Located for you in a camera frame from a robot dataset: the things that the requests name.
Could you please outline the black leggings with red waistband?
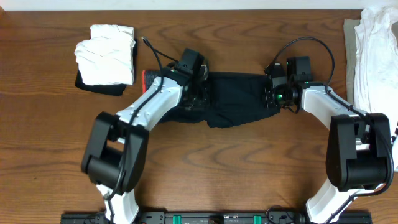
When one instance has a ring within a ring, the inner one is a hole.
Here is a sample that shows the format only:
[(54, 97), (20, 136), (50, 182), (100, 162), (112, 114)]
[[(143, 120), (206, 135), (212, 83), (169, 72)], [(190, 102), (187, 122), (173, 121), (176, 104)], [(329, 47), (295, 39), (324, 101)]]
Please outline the black leggings with red waistband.
[(176, 106), (161, 123), (200, 123), (211, 128), (231, 128), (259, 121), (280, 113), (278, 106), (267, 104), (266, 88), (271, 81), (265, 75), (210, 72), (204, 82), (205, 102), (193, 108)]

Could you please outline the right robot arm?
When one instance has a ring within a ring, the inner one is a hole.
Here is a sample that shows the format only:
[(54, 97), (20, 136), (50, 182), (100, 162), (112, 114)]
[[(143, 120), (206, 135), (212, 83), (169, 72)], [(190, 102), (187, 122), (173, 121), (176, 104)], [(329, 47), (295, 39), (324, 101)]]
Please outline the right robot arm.
[(394, 159), (389, 120), (382, 113), (367, 113), (315, 82), (308, 57), (291, 58), (284, 70), (272, 61), (264, 70), (270, 108), (304, 110), (328, 130), (327, 178), (305, 203), (304, 211), (269, 209), (268, 223), (372, 223), (368, 212), (347, 212), (360, 197), (382, 194), (392, 184)]

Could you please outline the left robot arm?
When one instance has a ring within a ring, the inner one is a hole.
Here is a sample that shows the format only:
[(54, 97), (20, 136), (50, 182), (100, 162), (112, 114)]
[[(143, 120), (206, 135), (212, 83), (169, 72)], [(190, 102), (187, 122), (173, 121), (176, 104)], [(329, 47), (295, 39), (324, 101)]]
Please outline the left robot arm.
[(152, 85), (115, 115), (102, 112), (93, 124), (81, 171), (101, 192), (108, 223), (133, 223), (139, 212), (134, 188), (144, 170), (149, 134), (170, 110), (198, 97), (207, 62), (185, 49), (181, 59), (161, 67)]

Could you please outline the folded black garment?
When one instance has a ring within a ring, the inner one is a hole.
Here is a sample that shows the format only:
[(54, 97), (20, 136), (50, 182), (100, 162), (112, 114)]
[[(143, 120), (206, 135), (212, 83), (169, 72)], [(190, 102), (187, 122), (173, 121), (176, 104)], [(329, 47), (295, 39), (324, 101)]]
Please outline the folded black garment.
[(137, 40), (90, 39), (76, 45), (75, 86), (81, 90), (121, 96), (135, 84)]

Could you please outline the folded white garment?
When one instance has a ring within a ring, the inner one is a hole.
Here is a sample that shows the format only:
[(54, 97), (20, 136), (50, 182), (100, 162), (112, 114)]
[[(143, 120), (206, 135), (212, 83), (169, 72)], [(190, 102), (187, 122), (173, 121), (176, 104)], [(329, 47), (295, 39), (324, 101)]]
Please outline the folded white garment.
[(78, 71), (84, 84), (132, 85), (134, 83), (134, 28), (94, 24), (90, 39), (76, 45)]

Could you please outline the white ribbed garment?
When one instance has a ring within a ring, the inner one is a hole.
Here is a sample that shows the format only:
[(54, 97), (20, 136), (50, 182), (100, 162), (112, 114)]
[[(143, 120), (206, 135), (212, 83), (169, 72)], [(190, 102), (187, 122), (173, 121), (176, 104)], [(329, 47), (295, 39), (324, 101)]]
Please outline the white ribbed garment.
[(354, 105), (369, 113), (383, 113), (389, 119), (392, 156), (397, 168), (397, 38), (392, 25), (397, 8), (364, 9), (354, 28), (356, 66)]

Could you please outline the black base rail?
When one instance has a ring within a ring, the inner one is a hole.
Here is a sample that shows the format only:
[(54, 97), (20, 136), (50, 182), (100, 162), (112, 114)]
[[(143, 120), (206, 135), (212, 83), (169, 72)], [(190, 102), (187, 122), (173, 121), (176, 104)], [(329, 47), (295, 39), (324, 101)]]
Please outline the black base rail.
[[(103, 212), (92, 214), (63, 214), (62, 224), (110, 223)], [(136, 224), (289, 224), (310, 223), (304, 214), (291, 211), (271, 210), (267, 213), (165, 213), (145, 212), (132, 222)], [(348, 212), (341, 214), (338, 224), (372, 224), (369, 212)]]

